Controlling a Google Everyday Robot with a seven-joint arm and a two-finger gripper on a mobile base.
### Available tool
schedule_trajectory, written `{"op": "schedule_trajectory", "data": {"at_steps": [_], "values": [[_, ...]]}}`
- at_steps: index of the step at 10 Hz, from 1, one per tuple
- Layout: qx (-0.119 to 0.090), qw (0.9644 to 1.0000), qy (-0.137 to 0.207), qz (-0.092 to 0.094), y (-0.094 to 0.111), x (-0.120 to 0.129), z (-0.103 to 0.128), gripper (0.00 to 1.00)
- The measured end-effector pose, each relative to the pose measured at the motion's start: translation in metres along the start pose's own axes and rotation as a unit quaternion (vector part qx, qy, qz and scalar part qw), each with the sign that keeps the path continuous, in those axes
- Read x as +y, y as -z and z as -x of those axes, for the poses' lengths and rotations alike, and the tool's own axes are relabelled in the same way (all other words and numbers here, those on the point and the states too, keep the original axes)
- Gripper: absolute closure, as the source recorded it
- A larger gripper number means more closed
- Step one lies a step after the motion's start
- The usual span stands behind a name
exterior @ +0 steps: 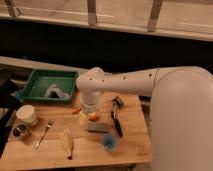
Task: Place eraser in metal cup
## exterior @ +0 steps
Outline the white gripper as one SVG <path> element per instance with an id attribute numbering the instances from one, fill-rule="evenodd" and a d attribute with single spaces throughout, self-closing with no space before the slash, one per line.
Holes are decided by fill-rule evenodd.
<path id="1" fill-rule="evenodd" d="M 100 92 L 82 93 L 80 108 L 85 114 L 89 114 L 88 118 L 90 121 L 97 121 L 99 115 L 96 113 L 99 106 Z M 80 112 L 79 123 L 81 126 L 85 126 L 87 122 L 87 116 Z"/>

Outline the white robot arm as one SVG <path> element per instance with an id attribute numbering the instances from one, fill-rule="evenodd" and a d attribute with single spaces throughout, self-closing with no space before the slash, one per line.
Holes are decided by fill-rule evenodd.
<path id="1" fill-rule="evenodd" d="M 213 171 L 213 74 L 196 66 L 106 75 L 95 67 L 76 81 L 82 103 L 98 91 L 148 96 L 151 171 Z"/>

